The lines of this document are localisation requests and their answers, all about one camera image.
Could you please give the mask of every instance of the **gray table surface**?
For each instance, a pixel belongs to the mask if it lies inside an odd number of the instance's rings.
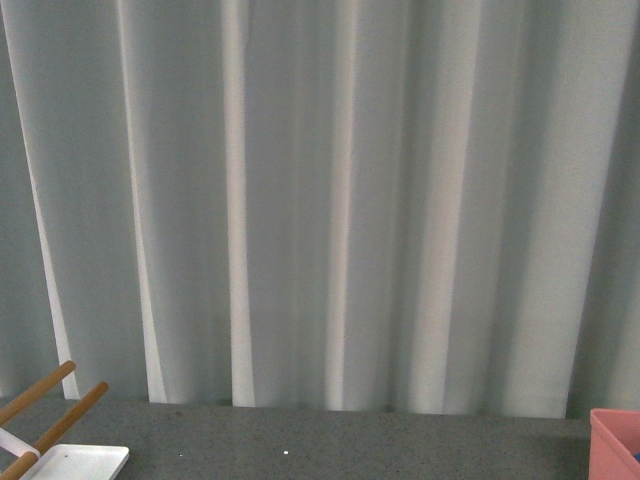
[[[33,442],[72,404],[40,400],[5,428]],[[61,443],[129,447],[131,456],[118,480],[586,480],[589,435],[587,420],[295,411],[103,399]],[[8,453],[0,453],[0,469],[11,461]]]

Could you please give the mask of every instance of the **curtain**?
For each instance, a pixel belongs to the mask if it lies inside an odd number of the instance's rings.
[[[640,408],[637,0],[0,3],[0,396]]]

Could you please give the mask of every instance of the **white tray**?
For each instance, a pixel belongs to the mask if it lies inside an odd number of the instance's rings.
[[[127,447],[56,445],[22,477],[25,480],[113,480],[129,458]]]

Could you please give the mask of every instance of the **pink container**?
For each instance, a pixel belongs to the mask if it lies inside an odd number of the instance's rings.
[[[640,412],[591,410],[589,480],[640,480]]]

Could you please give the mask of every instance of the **wooden dowel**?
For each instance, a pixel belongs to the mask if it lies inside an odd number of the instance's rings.
[[[0,480],[18,480],[27,473],[27,470],[33,467],[37,461],[38,457],[35,453],[23,453],[9,468],[0,473]]]
[[[44,455],[62,435],[65,434],[71,426],[82,417],[87,410],[89,410],[94,403],[96,403],[104,393],[109,390],[109,385],[106,382],[100,382],[93,387],[89,393],[87,393],[82,400],[76,403],[71,410],[69,410],[64,417],[56,422],[47,432],[40,437],[40,439],[33,445],[36,450]]]
[[[9,404],[0,410],[0,427],[42,397],[45,393],[51,390],[54,385],[61,382],[64,377],[69,375],[75,369],[76,364],[71,360],[68,360],[38,383],[33,384],[24,393],[14,398],[9,402]]]

